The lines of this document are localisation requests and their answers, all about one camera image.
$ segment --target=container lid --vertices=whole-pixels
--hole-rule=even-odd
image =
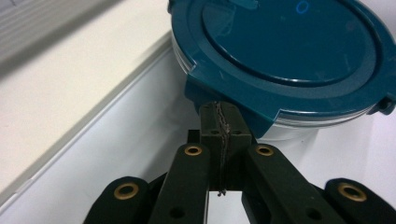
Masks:
[[[373,107],[389,113],[395,105],[392,37],[356,1],[178,0],[169,6],[179,54],[190,65],[186,94],[197,104],[228,100],[255,120],[309,125]]]

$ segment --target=blue circle mark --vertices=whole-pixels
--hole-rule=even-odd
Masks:
[[[309,9],[309,3],[307,1],[300,1],[296,6],[296,11],[298,14],[304,14]]]

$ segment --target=blue lid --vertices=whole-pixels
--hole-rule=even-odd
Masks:
[[[177,0],[169,9],[191,65],[186,95],[240,105],[256,135],[279,117],[339,120],[395,105],[394,43],[358,2]]]

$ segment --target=round container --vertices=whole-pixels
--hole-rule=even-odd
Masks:
[[[177,0],[168,9],[186,96],[238,105],[256,137],[395,106],[396,47],[357,1]]]

